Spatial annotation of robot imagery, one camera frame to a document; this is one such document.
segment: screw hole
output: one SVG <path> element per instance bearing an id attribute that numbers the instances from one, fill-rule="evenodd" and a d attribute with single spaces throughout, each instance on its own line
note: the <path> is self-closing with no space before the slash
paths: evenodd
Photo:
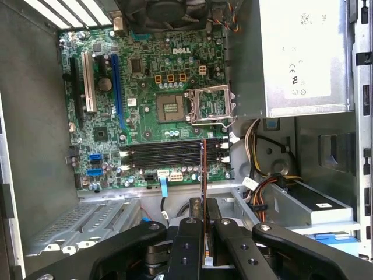
<path id="1" fill-rule="evenodd" d="M 250 258 L 248 260 L 248 263 L 251 264 L 251 265 L 257 265 L 258 264 L 258 261 L 257 260 L 254 260 L 253 258 Z"/>

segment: blue pcie slot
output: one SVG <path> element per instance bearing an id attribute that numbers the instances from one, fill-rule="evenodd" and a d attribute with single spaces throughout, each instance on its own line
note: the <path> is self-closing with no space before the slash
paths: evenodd
<path id="1" fill-rule="evenodd" d="M 94 168 L 87 170 L 87 175 L 90 177 L 102 176 L 103 170 L 101 168 Z"/>
<path id="2" fill-rule="evenodd" d="M 102 154 L 100 153 L 92 153 L 88 156 L 89 160 L 97 160 L 97 159 L 103 159 Z"/>
<path id="3" fill-rule="evenodd" d="M 119 123 L 123 130 L 126 130 L 123 122 L 123 101 L 122 101 L 122 86 L 121 76 L 119 71 L 119 59 L 118 55 L 111 55 L 111 67 L 112 67 L 112 84 L 114 85 L 114 97 L 115 97 L 115 109 L 119 118 Z"/>

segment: black plastic arm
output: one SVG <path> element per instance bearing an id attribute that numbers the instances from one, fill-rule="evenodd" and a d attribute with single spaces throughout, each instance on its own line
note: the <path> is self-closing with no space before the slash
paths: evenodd
<path id="1" fill-rule="evenodd" d="M 252 238 L 290 258 L 303 271 L 302 279 L 365 280 L 373 275 L 370 262 L 272 223 L 255 225 Z"/>
<path id="2" fill-rule="evenodd" d="M 163 224 L 142 223 L 34 272 L 26 280 L 35 280 L 43 275 L 50 275 L 52 278 L 47 276 L 45 279 L 53 280 L 97 280 L 108 274 L 125 279 L 126 270 L 141 260 L 146 247 L 163 241 L 165 237 L 166 228 Z"/>

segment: screw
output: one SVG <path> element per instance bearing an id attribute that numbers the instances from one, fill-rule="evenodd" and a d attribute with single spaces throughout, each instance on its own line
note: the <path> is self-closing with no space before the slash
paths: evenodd
<path id="1" fill-rule="evenodd" d="M 224 225 L 229 225 L 229 224 L 231 223 L 231 221 L 228 220 L 228 219 L 222 219 L 220 222 L 221 222 L 222 224 L 224 224 Z"/>
<path id="2" fill-rule="evenodd" d="M 163 280 L 164 279 L 164 274 L 160 274 L 154 277 L 153 280 Z"/>
<path id="3" fill-rule="evenodd" d="M 159 229 L 159 225 L 157 225 L 156 223 L 152 224 L 150 227 L 149 227 L 150 230 L 157 230 Z"/>
<path id="4" fill-rule="evenodd" d="M 267 232 L 268 230 L 271 230 L 270 226 L 267 226 L 267 225 L 261 225 L 260 226 L 260 229 L 264 232 Z"/>
<path id="5" fill-rule="evenodd" d="M 45 275 L 37 278 L 37 280 L 53 280 L 53 279 L 54 279 L 54 277 L 50 274 L 45 274 Z"/>

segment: ce mark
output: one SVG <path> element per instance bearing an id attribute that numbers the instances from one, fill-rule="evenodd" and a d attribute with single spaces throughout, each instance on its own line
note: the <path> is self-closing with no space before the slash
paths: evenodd
<path id="1" fill-rule="evenodd" d="M 296 73 L 297 72 L 297 71 L 295 71 L 295 65 L 294 64 L 290 64 L 289 69 L 290 69 L 289 73 Z"/>

